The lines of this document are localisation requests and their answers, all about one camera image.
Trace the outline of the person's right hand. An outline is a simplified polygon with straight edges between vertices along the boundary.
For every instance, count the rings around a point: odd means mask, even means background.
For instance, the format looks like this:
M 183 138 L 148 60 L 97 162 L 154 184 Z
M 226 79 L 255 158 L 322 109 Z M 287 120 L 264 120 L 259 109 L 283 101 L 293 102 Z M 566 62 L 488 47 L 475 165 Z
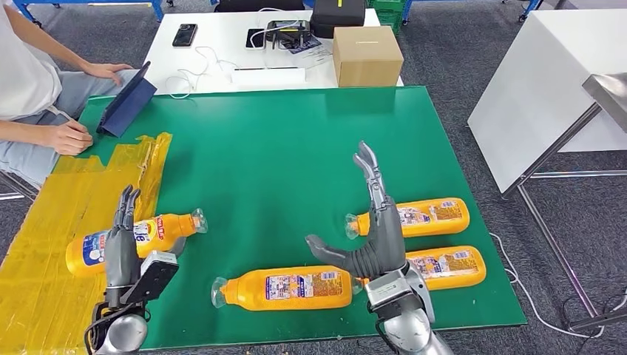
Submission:
M 58 126 L 47 127 L 46 145 L 60 155 L 76 156 L 93 145 L 93 138 L 85 126 L 70 120 Z

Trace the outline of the person's left hand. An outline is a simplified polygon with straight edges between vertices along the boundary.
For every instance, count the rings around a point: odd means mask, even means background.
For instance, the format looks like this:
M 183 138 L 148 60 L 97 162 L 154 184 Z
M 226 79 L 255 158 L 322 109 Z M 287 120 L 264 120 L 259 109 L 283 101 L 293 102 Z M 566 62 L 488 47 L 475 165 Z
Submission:
M 117 74 L 122 70 L 132 70 L 128 64 L 96 64 L 84 62 L 80 65 L 83 72 L 96 78 L 106 78 L 112 80 L 117 86 L 121 85 L 121 78 Z

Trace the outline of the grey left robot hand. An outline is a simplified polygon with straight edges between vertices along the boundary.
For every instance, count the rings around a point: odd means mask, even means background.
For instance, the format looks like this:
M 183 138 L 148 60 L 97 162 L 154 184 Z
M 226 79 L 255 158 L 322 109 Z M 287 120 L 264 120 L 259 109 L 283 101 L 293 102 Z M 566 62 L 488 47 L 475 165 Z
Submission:
M 180 268 L 173 253 L 151 251 L 146 260 L 138 256 L 134 212 L 139 194 L 139 189 L 128 185 L 119 197 L 105 243 L 107 290 L 130 288 L 148 271 L 154 271 L 158 281 L 167 284 Z

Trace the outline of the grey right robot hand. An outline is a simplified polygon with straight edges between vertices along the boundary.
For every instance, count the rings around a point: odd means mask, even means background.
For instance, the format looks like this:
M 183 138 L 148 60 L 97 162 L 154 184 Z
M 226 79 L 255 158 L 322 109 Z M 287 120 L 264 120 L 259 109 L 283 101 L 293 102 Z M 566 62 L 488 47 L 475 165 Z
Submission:
M 374 280 L 404 267 L 404 237 L 396 203 L 385 190 L 376 155 L 364 141 L 359 142 L 353 161 L 363 171 L 370 195 L 370 227 L 365 244 L 347 251 L 330 247 L 315 234 L 306 236 L 305 242 L 322 263 L 345 270 L 354 277 Z

